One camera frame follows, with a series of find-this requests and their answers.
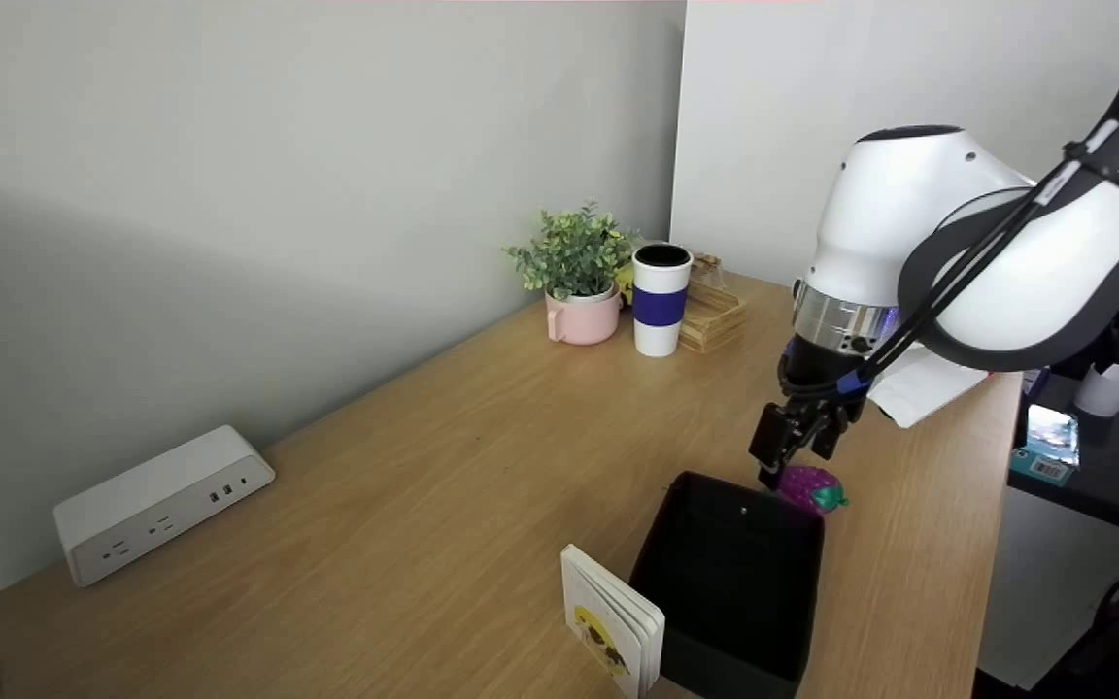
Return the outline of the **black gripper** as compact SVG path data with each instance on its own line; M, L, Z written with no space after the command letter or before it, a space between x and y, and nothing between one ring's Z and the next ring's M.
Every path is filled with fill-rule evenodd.
M784 390L784 408L764 403L750 434L750 453L758 456L758 482L764 487L782 484L787 456L799 451L832 456L843 432L866 403L864 361L803 337L784 345L778 383Z

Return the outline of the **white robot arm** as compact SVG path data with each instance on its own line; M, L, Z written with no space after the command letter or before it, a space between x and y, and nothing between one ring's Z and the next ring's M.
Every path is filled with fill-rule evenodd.
M866 130L791 283L758 476L832 453L864 411L914 428L992 372L1058 364L1114 318L1119 104L1045 177L957 122Z

